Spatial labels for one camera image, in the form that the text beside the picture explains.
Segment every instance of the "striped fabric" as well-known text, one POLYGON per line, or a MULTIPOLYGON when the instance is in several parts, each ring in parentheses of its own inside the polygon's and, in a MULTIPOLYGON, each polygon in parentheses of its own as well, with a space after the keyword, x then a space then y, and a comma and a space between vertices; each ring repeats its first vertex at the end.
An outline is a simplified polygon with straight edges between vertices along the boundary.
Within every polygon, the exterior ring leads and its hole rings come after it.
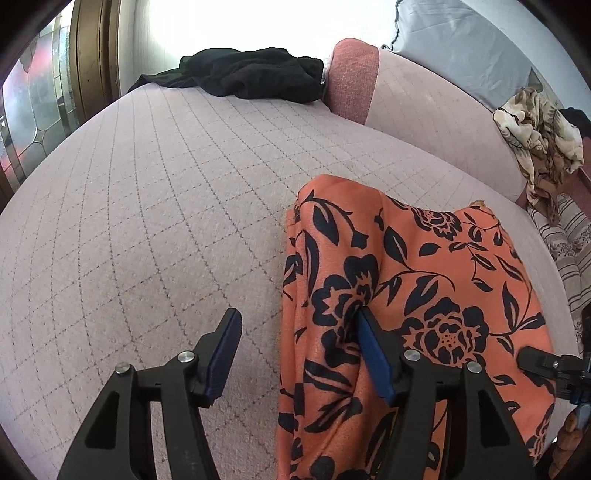
POLYGON ((548 219, 531 206, 528 213, 560 272, 582 352, 581 313, 591 301, 591 222, 565 194, 558 196, 560 223, 557 226, 550 226, 548 219))

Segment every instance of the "black cloth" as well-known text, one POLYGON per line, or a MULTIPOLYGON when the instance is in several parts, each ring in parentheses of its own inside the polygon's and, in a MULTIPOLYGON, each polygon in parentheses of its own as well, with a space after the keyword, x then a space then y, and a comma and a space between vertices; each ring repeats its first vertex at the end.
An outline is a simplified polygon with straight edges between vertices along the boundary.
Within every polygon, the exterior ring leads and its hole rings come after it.
POLYGON ((201 87, 218 97, 283 98, 309 103, 322 95, 323 69, 322 60, 296 58, 284 48, 208 48, 192 57, 183 57, 178 69, 141 75, 129 91, 157 83, 163 87, 201 87))
POLYGON ((564 115, 564 118, 566 118, 569 123, 573 124, 579 129, 581 132, 581 138, 591 138, 591 122, 582 110, 577 110, 576 108, 570 107, 566 108, 565 110, 561 110, 560 113, 564 115))

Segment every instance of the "gray pillow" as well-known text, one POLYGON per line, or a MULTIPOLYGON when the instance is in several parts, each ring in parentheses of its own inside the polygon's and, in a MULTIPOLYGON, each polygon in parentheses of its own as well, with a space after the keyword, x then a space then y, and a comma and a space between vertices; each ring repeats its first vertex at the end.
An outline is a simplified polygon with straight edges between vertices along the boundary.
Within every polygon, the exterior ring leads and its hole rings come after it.
POLYGON ((494 110, 528 86, 532 64, 504 33, 460 0, 398 0, 393 52, 494 110))

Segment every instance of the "sofa cushion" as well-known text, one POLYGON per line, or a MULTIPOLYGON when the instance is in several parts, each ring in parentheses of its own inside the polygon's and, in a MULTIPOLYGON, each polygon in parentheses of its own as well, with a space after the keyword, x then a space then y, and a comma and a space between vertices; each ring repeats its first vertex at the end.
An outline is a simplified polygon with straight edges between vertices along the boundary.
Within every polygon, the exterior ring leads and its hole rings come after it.
MULTIPOLYGON (((40 480, 56 478, 119 361, 163 364, 230 305, 243 338, 204 427, 221 478, 275 478, 284 212, 320 173, 428 209, 483 199, 526 266, 554 349, 577 352, 550 254, 489 187, 321 103, 146 85, 68 137, 0 216, 0 423, 40 480)), ((565 416, 556 409, 550 438, 565 416)), ((167 479, 158 410, 154 430, 167 479)))
POLYGON ((428 151, 513 202, 523 191, 525 179, 491 113, 439 75, 347 39, 335 47, 327 79, 327 104, 334 113, 428 151), (340 80, 344 75, 347 82, 340 80))

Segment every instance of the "orange floral fabric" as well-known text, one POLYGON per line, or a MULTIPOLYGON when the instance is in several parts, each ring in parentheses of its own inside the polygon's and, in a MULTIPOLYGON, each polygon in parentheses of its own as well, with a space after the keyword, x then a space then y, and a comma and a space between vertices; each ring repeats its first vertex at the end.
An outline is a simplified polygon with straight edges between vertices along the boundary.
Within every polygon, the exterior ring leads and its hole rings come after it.
MULTIPOLYGON (((554 387, 516 363, 551 352, 540 302, 507 232, 484 206, 454 213, 404 205, 322 175, 287 216, 281 324, 278 478, 375 478, 396 409, 379 398, 353 319, 369 305, 433 362, 476 361, 512 413, 534 460, 554 387)), ((446 404, 437 405, 425 479, 439 475, 446 404)))

